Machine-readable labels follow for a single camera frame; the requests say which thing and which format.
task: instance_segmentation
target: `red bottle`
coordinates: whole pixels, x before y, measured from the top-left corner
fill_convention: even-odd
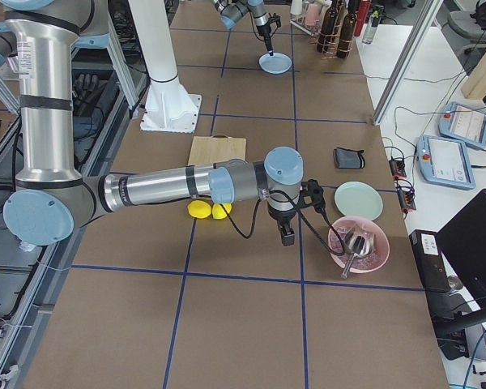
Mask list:
[[[369,12],[370,6],[370,0],[362,0],[360,2],[360,7],[358,8],[358,13],[356,14],[357,21],[355,27],[355,36],[360,36],[362,33],[362,28],[364,27],[365,20],[367,19],[367,13]]]

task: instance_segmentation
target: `black monitor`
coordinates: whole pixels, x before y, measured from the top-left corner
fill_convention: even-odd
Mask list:
[[[437,233],[436,240],[459,279],[481,307],[480,311],[442,325],[441,333],[485,322],[486,189],[482,189]]]

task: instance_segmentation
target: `black wallet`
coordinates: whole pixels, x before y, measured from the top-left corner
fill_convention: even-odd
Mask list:
[[[339,169],[363,169],[365,167],[364,150],[350,150],[337,147],[333,150],[335,165]]]

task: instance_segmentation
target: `chair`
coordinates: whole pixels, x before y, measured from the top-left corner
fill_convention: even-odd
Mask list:
[[[470,40],[469,45],[463,46],[455,53],[457,57],[463,53],[469,54],[474,48],[486,49],[486,31],[470,16],[472,13],[472,11],[454,11],[448,15],[446,24],[449,24],[458,35]]]

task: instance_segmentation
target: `plate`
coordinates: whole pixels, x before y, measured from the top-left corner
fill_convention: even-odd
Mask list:
[[[290,57],[282,53],[274,53],[272,56],[269,53],[266,53],[259,58],[259,66],[266,73],[272,73],[273,75],[284,73],[290,69],[291,65],[292,60]]]
[[[362,259],[355,259],[349,271],[351,273],[369,273],[378,270],[386,264],[389,258],[390,246],[387,236],[377,224],[359,216],[344,216],[333,223],[333,227],[339,232],[342,238],[355,225],[358,225],[368,233],[374,234],[374,248],[371,254]],[[328,234],[328,244],[335,251],[341,250],[339,241],[336,240],[333,230],[330,230]],[[331,258],[343,269],[349,260],[349,255],[338,256],[332,254]]]
[[[375,220],[383,211],[380,194],[371,186],[358,181],[339,186],[335,192],[335,203],[344,216],[361,216]]]

